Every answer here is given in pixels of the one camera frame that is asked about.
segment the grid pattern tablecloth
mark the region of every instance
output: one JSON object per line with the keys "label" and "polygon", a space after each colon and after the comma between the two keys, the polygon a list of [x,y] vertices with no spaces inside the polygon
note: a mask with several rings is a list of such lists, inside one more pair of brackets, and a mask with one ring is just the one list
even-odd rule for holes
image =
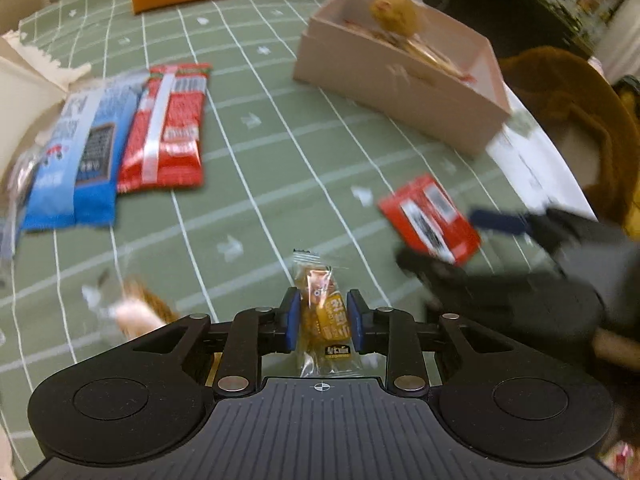
{"label": "grid pattern tablecloth", "polygon": [[[277,304],[294,248],[325,254],[343,290],[420,314],[420,284],[395,265],[398,236],[375,206],[427,171],[463,210],[522,208],[489,158],[466,160],[343,97],[292,81],[305,20],[323,0],[215,0],[133,16],[130,0],[63,0],[24,20],[24,42],[95,76],[167,61],[210,62],[202,131],[206,185],[118,199],[112,230],[22,238],[0,292],[0,416],[17,472],[42,458],[26,407],[47,376],[108,348],[81,294],[111,269],[137,274],[182,313],[229,320]],[[243,254],[225,250],[234,240]],[[475,271],[528,266],[540,250],[489,236]]]}

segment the small red packet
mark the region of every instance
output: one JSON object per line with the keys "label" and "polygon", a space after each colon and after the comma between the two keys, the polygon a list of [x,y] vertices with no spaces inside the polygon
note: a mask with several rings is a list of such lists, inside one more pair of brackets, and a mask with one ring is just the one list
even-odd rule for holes
{"label": "small red packet", "polygon": [[430,174],[419,176],[383,198],[378,207],[416,251],[462,264],[480,247],[476,230]]}
{"label": "small red packet", "polygon": [[118,193],[201,186],[200,121],[208,64],[151,67],[118,175]]}

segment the blue snack package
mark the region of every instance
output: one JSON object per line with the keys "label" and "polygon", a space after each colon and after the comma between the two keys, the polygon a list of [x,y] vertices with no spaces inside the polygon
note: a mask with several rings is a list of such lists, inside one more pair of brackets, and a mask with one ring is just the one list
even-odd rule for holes
{"label": "blue snack package", "polygon": [[33,183],[22,228],[115,222],[116,181],[148,72],[92,81],[71,94]]}

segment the silver screw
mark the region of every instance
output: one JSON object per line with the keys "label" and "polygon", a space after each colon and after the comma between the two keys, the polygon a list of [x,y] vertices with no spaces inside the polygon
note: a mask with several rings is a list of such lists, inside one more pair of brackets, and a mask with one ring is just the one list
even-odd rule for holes
{"label": "silver screw", "polygon": [[239,375],[228,375],[218,381],[218,387],[226,392],[241,392],[249,385],[249,381]]}
{"label": "silver screw", "polygon": [[417,392],[426,386],[424,379],[415,375],[401,375],[394,381],[396,388],[406,392]]}

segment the green tablecloth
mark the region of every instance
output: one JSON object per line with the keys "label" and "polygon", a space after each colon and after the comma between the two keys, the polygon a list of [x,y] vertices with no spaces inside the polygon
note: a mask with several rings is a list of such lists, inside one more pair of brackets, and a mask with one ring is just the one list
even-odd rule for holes
{"label": "green tablecloth", "polygon": [[[42,458],[26,418],[31,391],[109,347],[81,294],[105,269],[141,276],[181,314],[230,320],[248,306],[278,304],[290,284],[292,250],[305,248],[338,267],[342,290],[356,287],[373,305],[420,316],[421,286],[396,267],[399,239],[375,201],[430,171],[463,211],[522,208],[489,156],[466,160],[343,97],[292,81],[300,33],[322,1],[215,0],[133,16],[130,0],[62,0],[22,22],[24,42],[63,66],[90,62],[98,77],[194,59],[214,71],[202,129],[203,188],[120,197],[112,230],[20,240],[13,283],[0,291],[0,415],[18,474]],[[489,236],[468,267],[526,269],[538,253],[526,242]]]}

